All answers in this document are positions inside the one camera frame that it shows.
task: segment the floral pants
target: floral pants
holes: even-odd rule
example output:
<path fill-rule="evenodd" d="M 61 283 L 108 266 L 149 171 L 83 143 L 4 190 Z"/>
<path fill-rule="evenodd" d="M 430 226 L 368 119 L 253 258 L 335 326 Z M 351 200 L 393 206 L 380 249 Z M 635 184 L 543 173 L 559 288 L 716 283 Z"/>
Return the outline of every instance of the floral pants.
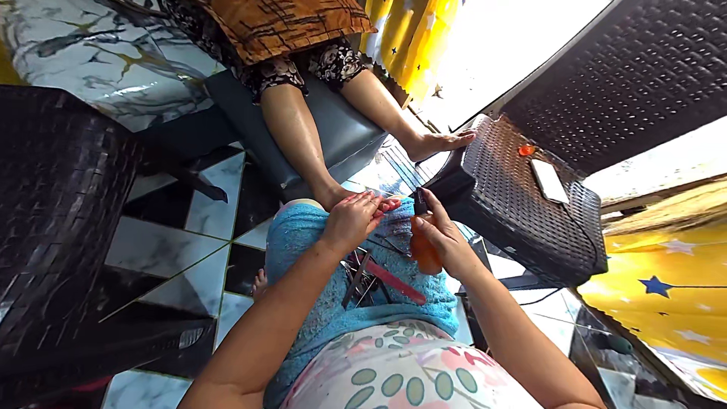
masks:
<path fill-rule="evenodd" d="M 309 72 L 335 92 L 366 67 L 361 62 L 361 53 L 353 51 L 344 37 L 290 55 L 278 55 L 254 65 L 244 65 L 230 39 L 197 1 L 161 0 L 160 6 L 197 47 L 229 68 L 252 91 L 255 105 L 260 103 L 263 91 L 276 85 L 290 84 L 303 95 L 308 95 L 305 81 L 293 60 L 307 64 Z"/>

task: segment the marble pattern wall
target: marble pattern wall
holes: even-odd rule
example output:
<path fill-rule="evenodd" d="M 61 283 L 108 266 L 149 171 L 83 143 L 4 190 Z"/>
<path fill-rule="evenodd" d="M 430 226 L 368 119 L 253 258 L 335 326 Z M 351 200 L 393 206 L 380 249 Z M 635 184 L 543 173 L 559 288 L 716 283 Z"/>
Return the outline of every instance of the marble pattern wall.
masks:
<path fill-rule="evenodd" d="M 170 20 L 111 0 L 0 0 L 0 28 L 27 83 L 72 92 L 131 131 L 210 107 L 203 81 L 224 70 Z"/>

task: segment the blue star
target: blue star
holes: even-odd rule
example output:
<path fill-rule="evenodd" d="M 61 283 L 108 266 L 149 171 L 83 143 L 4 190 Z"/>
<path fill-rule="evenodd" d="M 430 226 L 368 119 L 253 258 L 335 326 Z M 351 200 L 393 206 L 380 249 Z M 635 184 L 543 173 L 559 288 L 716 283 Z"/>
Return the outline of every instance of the blue star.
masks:
<path fill-rule="evenodd" d="M 640 279 L 639 281 L 641 281 L 641 284 L 646 286 L 647 294 L 659 294 L 663 295 L 666 298 L 669 298 L 669 294 L 667 293 L 667 291 L 674 288 L 673 285 L 669 285 L 665 282 L 659 281 L 659 278 L 657 278 L 656 276 L 651 276 L 650 279 Z"/>

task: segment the orange bottle cap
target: orange bottle cap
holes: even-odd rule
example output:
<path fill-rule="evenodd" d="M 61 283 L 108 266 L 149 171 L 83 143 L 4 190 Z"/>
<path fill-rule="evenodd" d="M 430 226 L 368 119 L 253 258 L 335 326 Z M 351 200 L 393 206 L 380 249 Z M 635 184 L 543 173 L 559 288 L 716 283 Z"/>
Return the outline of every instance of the orange bottle cap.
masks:
<path fill-rule="evenodd" d="M 518 149 L 518 153 L 520 156 L 529 156 L 535 153 L 535 146 L 532 146 L 530 144 L 522 145 Z"/>

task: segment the orange spray bottle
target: orange spray bottle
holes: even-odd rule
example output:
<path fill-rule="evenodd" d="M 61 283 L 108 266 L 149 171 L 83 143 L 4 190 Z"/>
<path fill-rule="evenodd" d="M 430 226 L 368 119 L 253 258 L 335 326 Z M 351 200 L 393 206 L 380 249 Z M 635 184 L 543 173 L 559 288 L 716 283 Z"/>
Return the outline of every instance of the orange spray bottle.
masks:
<path fill-rule="evenodd" d="M 442 272 L 442 261 L 439 259 L 437 250 L 417 228 L 415 223 L 417 218 L 422 218 L 433 225 L 437 223 L 434 215 L 427 213 L 429 206 L 427 206 L 422 193 L 420 188 L 417 188 L 417 191 L 414 192 L 414 215 L 411 217 L 409 249 L 411 250 L 411 258 L 416 260 L 419 265 L 419 271 L 423 274 L 434 275 Z"/>

